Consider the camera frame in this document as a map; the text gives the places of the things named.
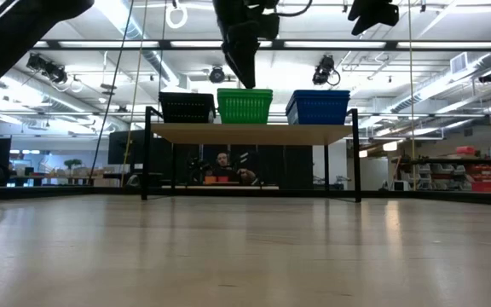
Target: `black table leg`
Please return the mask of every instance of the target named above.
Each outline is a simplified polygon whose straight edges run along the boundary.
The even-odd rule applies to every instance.
[[[359,117],[357,109],[351,109],[352,132],[354,137],[354,181],[355,181],[355,202],[361,202],[361,166],[359,159]]]
[[[142,200],[147,200],[147,192],[149,189],[149,160],[151,156],[151,109],[145,108],[145,133],[143,137],[143,171],[142,171]]]
[[[323,155],[325,159],[325,192],[329,193],[329,182],[331,178],[329,178],[329,146],[325,145],[323,147]]]
[[[171,144],[171,192],[176,192],[177,145]]]

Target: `rope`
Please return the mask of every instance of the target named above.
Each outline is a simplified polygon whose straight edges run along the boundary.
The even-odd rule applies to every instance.
[[[107,121],[107,114],[109,113],[109,107],[111,106],[111,100],[113,99],[113,92],[115,89],[115,83],[117,81],[118,67],[120,66],[120,59],[122,58],[123,50],[124,50],[124,43],[126,42],[126,33],[128,33],[128,27],[130,26],[130,20],[132,18],[132,8],[134,8],[134,1],[135,0],[132,0],[130,3],[130,12],[128,13],[128,20],[126,21],[126,28],[124,29],[124,32],[123,32],[123,40],[122,40],[122,43],[120,45],[120,51],[118,52],[117,65],[115,67],[115,73],[113,75],[113,84],[111,86],[111,94],[109,95],[109,100],[107,101],[106,112],[103,115],[103,122],[101,123],[100,136],[98,136],[98,143],[95,146],[94,161],[92,162],[92,168],[90,169],[89,182],[92,181],[92,175],[94,174],[95,162],[98,160],[98,153],[100,151],[101,136],[103,136],[103,128],[105,128],[106,121]]]
[[[413,84],[413,15],[412,15],[412,4],[411,0],[408,0],[408,42],[410,43],[410,96],[414,97],[414,84]],[[413,157],[411,160],[416,159],[416,141],[414,135],[414,103],[411,105],[413,120]],[[416,183],[416,168],[413,166],[413,190],[416,191],[417,183]]]
[[[145,2],[145,12],[143,13],[143,25],[142,25],[142,40],[140,42],[140,52],[138,55],[137,59],[137,71],[136,71],[136,85],[134,88],[134,98],[132,100],[132,115],[130,118],[130,128],[128,129],[128,140],[126,141],[126,151],[124,154],[124,163],[122,167],[122,175],[120,177],[120,186],[124,186],[124,166],[126,165],[126,162],[128,161],[128,151],[130,150],[130,141],[132,137],[132,125],[134,124],[134,110],[136,109],[136,98],[137,98],[137,87],[139,84],[139,79],[140,79],[140,69],[142,66],[142,51],[143,51],[143,40],[145,38],[145,25],[147,24],[147,1]]]

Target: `shelf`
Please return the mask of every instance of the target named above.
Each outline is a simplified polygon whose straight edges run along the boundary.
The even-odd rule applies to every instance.
[[[175,144],[330,145],[352,133],[347,125],[153,124]]]
[[[393,159],[392,163],[397,163],[397,159]],[[491,165],[491,159],[417,159],[414,161],[401,160],[402,165],[422,165],[426,163],[452,164],[452,165]]]

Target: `security camera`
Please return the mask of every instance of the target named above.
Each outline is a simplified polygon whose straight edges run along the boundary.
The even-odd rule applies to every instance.
[[[222,67],[216,66],[213,67],[210,73],[210,81],[213,84],[220,84],[225,80],[225,72],[222,70]]]

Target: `green basket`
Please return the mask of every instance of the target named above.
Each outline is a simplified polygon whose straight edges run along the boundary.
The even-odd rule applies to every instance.
[[[217,101],[223,124],[266,124],[272,90],[219,89]]]

